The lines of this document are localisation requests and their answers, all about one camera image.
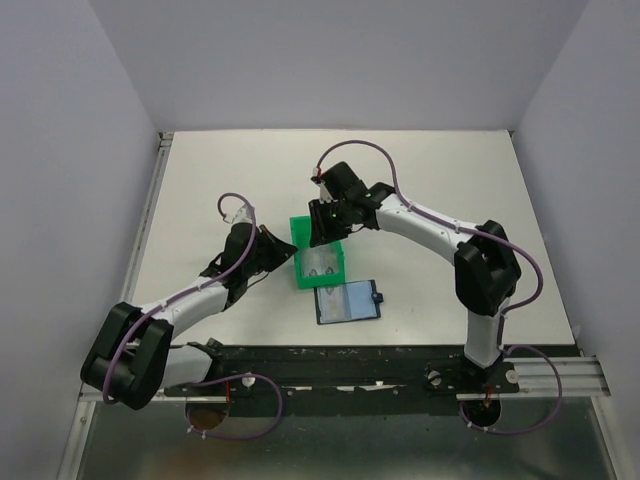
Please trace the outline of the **green plastic bin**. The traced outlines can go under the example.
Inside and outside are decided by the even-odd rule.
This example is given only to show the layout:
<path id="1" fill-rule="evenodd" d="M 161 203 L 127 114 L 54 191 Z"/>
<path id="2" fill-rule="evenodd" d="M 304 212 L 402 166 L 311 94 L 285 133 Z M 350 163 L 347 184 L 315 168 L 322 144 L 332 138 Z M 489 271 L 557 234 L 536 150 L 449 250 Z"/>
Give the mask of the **green plastic bin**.
<path id="1" fill-rule="evenodd" d="M 311 221 L 309 216 L 289 218 L 293 245 L 297 287 L 301 290 L 333 287 L 346 282 L 344 251 L 339 241 L 310 246 Z"/>

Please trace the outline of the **blue leather card holder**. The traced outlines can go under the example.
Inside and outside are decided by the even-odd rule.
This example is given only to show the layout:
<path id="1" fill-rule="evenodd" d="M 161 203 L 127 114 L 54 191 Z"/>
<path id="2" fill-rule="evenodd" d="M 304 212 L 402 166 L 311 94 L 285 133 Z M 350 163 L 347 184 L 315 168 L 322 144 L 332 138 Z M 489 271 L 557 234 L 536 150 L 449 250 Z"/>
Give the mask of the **blue leather card holder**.
<path id="1" fill-rule="evenodd" d="M 381 317 L 383 294 L 378 290 L 374 280 L 361 280 L 341 285 L 345 300 L 345 317 L 340 322 L 322 323 L 318 302 L 318 290 L 314 289 L 316 321 L 318 325 L 334 325 L 358 321 L 377 320 Z"/>

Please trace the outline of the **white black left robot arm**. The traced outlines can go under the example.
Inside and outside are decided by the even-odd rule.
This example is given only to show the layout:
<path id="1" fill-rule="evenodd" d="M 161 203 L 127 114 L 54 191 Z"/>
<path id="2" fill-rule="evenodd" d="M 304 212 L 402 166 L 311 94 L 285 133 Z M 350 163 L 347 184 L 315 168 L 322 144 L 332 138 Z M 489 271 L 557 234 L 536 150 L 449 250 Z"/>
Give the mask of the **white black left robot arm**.
<path id="1" fill-rule="evenodd" d="M 212 349 L 172 341 L 230 309 L 251 278 L 273 272 L 297 251 L 264 225 L 233 225 L 222 252 L 185 290 L 143 306 L 120 302 L 111 308 L 81 367 L 82 382 L 100 390 L 105 402 L 133 410 L 146 406 L 159 390 L 177 385 L 189 384 L 201 395 L 214 393 L 222 372 L 213 364 Z"/>

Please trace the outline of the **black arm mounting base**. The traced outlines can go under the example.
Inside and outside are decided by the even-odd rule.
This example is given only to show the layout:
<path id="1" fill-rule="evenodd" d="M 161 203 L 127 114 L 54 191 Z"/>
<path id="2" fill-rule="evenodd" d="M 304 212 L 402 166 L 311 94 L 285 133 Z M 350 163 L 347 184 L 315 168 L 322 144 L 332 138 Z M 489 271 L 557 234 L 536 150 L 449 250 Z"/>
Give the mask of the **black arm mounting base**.
<path id="1" fill-rule="evenodd" d="M 505 360 L 475 367 L 459 346 L 220 346 L 207 387 L 179 385 L 169 397 L 190 404 L 230 399 L 235 416 L 452 416 L 458 398 L 519 390 Z"/>

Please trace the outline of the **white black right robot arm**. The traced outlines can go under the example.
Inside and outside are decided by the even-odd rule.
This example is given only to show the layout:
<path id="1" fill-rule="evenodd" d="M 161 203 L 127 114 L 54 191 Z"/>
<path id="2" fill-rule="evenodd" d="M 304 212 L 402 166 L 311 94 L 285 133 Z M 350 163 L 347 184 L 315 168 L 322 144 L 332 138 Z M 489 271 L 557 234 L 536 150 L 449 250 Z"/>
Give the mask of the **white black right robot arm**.
<path id="1" fill-rule="evenodd" d="M 502 310 L 522 272 L 506 245 L 502 226 L 488 221 L 480 227 L 435 213 L 418 213 L 418 205 L 401 197 L 398 188 L 378 182 L 371 187 L 345 162 L 328 170 L 313 169 L 311 180 L 320 196 L 308 203 L 312 248 L 341 241 L 357 226 L 410 240 L 449 262 L 455 293 L 467 310 L 467 337 L 460 379 L 480 392 L 496 380 L 494 364 L 501 357 Z"/>

